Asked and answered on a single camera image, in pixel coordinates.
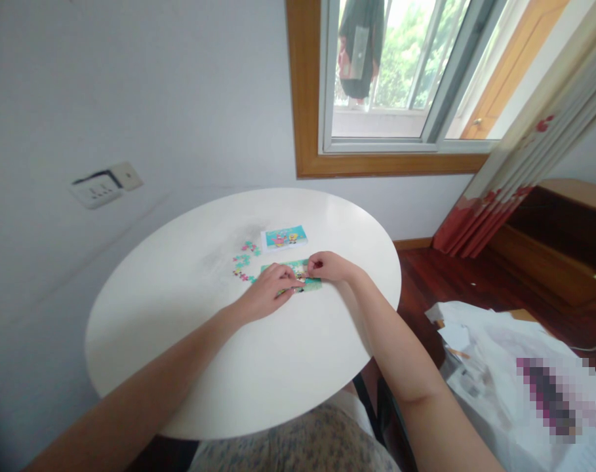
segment wall switch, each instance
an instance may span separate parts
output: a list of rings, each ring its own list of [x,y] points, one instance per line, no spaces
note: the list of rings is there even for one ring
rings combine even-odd
[[[99,175],[70,185],[70,191],[84,207],[94,209],[121,196],[121,189],[108,175]]]
[[[142,185],[138,173],[134,170],[132,165],[128,162],[122,164],[116,164],[109,168],[116,180],[123,186],[127,191],[138,188]]]

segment window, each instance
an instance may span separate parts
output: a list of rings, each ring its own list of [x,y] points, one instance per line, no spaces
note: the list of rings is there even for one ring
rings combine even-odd
[[[287,0],[298,176],[476,172],[568,2]]]

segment red and white curtain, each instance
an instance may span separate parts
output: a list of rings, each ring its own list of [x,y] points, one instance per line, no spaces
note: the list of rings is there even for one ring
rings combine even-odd
[[[433,247],[476,257],[594,119],[596,3],[442,223]]]

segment cartoon picture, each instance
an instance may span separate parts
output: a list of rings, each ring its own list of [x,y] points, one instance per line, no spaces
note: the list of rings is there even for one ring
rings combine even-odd
[[[263,252],[275,252],[291,247],[303,246],[308,240],[302,226],[294,226],[260,234]]]
[[[284,233],[276,234],[275,237],[271,238],[271,241],[276,245],[276,247],[283,247],[286,240],[287,236]]]

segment table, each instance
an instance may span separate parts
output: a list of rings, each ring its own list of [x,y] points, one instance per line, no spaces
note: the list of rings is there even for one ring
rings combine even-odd
[[[332,250],[363,267],[396,308],[401,269],[383,227],[365,210],[327,193],[263,189],[202,205],[140,243],[99,293],[85,353],[102,397],[232,303],[250,286],[233,257],[260,232],[303,225],[309,242],[255,257],[272,262]],[[223,439],[289,421],[341,389],[371,357],[345,283],[295,294],[278,311],[242,328],[224,346],[162,430],[179,439]]]

